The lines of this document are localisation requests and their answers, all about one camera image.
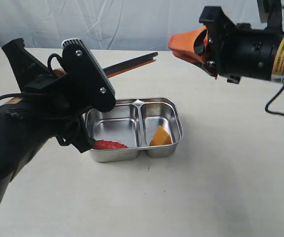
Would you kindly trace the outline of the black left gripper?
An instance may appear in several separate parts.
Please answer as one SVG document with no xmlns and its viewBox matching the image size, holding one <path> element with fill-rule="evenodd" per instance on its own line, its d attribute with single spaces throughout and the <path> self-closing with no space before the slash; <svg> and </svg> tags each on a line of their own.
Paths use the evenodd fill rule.
<svg viewBox="0 0 284 237">
<path fill-rule="evenodd" d="M 71 78 L 62 68 L 62 55 L 50 54 L 44 65 L 25 49 L 22 38 L 13 39 L 2 47 L 15 75 L 21 99 L 8 110 L 10 117 L 44 130 L 61 146 L 73 145 L 81 153 L 95 143 L 84 127 L 83 113 L 91 106 L 81 96 Z"/>
</svg>

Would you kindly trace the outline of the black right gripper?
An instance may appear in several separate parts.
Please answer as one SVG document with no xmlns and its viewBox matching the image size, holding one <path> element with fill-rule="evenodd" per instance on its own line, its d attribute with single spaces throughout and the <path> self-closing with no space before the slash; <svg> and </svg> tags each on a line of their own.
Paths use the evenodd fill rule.
<svg viewBox="0 0 284 237">
<path fill-rule="evenodd" d="M 282 6 L 272 6 L 267 27 L 233 23 L 219 6 L 205 6 L 199 22 L 205 27 L 173 35 L 173 55 L 209 76 L 239 83 L 241 77 L 270 81 L 274 57 L 283 37 Z"/>
</svg>

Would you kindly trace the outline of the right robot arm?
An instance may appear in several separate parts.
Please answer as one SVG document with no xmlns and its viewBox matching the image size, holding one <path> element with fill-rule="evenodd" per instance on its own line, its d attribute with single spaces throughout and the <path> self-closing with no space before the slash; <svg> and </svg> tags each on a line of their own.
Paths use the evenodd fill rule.
<svg viewBox="0 0 284 237">
<path fill-rule="evenodd" d="M 170 37 L 168 48 L 210 76 L 240 83 L 242 77 L 284 83 L 283 6 L 279 0 L 259 0 L 264 29 L 234 23 L 219 6 L 205 6 L 203 27 Z"/>
</svg>

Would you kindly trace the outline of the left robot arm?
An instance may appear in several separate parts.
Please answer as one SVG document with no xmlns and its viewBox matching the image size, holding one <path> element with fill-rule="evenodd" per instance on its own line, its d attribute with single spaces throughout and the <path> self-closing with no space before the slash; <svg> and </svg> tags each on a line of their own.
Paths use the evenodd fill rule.
<svg viewBox="0 0 284 237">
<path fill-rule="evenodd" d="M 0 203 L 9 183 L 52 137 L 61 146 L 90 150 L 94 140 L 84 126 L 83 114 L 104 109 L 100 88 L 104 74 L 93 55 L 76 42 L 63 43 L 57 58 L 62 70 L 53 70 L 25 49 L 22 38 L 2 47 L 19 93 L 0 96 Z"/>
</svg>

